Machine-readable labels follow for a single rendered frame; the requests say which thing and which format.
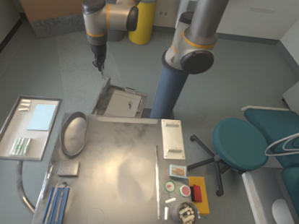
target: bowl of corks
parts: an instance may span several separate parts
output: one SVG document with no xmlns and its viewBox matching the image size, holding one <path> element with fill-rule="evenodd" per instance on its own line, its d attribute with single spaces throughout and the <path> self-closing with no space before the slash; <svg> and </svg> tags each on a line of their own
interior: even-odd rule
<svg viewBox="0 0 299 224">
<path fill-rule="evenodd" d="M 177 224 L 197 224 L 200 218 L 197 207 L 191 202 L 175 205 L 171 215 Z"/>
</svg>

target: white hose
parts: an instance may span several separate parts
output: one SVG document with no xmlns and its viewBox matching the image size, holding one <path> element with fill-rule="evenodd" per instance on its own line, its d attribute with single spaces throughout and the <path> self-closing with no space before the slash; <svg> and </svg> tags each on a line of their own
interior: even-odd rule
<svg viewBox="0 0 299 224">
<path fill-rule="evenodd" d="M 285 149 L 285 145 L 286 145 L 289 141 L 291 141 L 292 139 L 294 139 L 294 138 L 296 138 L 296 137 L 299 137 L 299 133 L 292 134 L 292 135 L 290 135 L 290 136 L 288 136 L 288 137 L 285 137 L 285 138 L 280 139 L 280 140 L 278 140 L 278 141 L 276 141 L 276 142 L 273 142 L 272 144 L 270 144 L 270 145 L 265 149 L 265 155 L 266 155 L 266 156 L 285 156 L 285 155 L 299 154 L 299 149 Z M 267 154 L 267 151 L 269 150 L 269 148 L 271 148 L 273 145 L 278 144 L 278 143 L 280 143 L 280 142 L 283 142 L 283 141 L 285 141 L 285 140 L 287 140 L 287 141 L 286 141 L 286 142 L 283 144 L 283 146 L 282 146 L 282 149 L 283 149 L 283 150 L 286 150 L 286 151 L 290 151 L 290 150 L 292 150 L 292 151 L 298 151 L 298 152 L 288 152 L 288 153 L 280 153 L 280 154 Z"/>
</svg>

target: red block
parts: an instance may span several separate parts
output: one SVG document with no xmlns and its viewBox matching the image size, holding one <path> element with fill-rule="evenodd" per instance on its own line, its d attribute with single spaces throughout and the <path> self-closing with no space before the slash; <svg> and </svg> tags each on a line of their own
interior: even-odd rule
<svg viewBox="0 0 299 224">
<path fill-rule="evenodd" d="M 194 190 L 194 199 L 195 202 L 202 202 L 202 191 L 200 189 L 200 186 L 193 185 L 193 190 Z"/>
</svg>

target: round stool seat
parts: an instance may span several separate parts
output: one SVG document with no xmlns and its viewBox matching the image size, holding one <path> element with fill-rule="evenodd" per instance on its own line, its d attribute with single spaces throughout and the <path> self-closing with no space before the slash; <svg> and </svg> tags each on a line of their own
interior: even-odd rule
<svg viewBox="0 0 299 224">
<path fill-rule="evenodd" d="M 268 157 L 268 144 L 261 132 L 240 119 L 225 119 L 214 128 L 213 144 L 217 154 L 228 165 L 241 171 L 262 167 Z"/>
</svg>

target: chair cushion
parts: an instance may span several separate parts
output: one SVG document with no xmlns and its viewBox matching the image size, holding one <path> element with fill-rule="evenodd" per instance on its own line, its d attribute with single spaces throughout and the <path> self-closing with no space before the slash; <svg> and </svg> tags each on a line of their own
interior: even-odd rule
<svg viewBox="0 0 299 224">
<path fill-rule="evenodd" d="M 299 216 L 299 168 L 286 168 L 282 171 L 282 179 L 290 195 L 292 204 Z"/>
<path fill-rule="evenodd" d="M 260 109 L 248 109 L 244 113 L 247 120 L 253 124 L 265 137 L 268 145 L 299 132 L 299 115 L 292 111 L 271 111 Z M 299 146 L 299 139 L 290 141 L 287 148 Z M 280 143 L 275 151 L 284 152 L 282 149 L 284 142 Z M 299 167 L 299 154 L 278 156 L 278 161 L 283 167 Z"/>
<path fill-rule="evenodd" d="M 262 167 L 268 146 L 261 132 L 240 119 L 225 119 L 214 128 L 213 144 L 218 155 L 230 166 L 242 171 Z"/>
</svg>

